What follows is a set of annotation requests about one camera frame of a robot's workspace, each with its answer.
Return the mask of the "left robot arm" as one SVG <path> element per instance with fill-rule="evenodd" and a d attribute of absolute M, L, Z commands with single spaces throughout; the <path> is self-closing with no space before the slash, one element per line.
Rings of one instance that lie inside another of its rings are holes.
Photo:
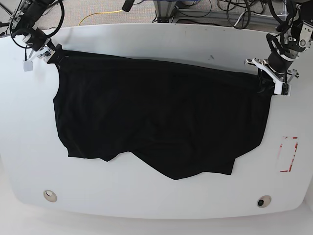
<path fill-rule="evenodd" d="M 289 96 L 290 82 L 298 78 L 296 69 L 290 70 L 299 55 L 311 47 L 313 41 L 313 2 L 285 0 L 287 16 L 282 20 L 268 1 L 271 15 L 279 22 L 277 35 L 266 35 L 271 54 L 268 59 L 247 59 L 246 64 L 258 68 L 258 92 Z"/>

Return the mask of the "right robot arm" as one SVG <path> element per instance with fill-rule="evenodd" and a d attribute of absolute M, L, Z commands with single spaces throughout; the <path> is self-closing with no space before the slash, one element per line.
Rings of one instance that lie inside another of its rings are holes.
<path fill-rule="evenodd" d="M 36 25 L 45 11 L 53 5 L 53 0 L 22 0 L 10 17 L 9 33 L 12 41 L 24 49 L 23 70 L 33 70 L 33 60 L 43 58 L 46 63 L 60 62 L 62 46 L 54 45 L 52 37 L 61 29 L 65 18 L 65 8 L 61 0 L 58 1 L 61 9 L 61 18 L 53 32 L 45 34 Z"/>

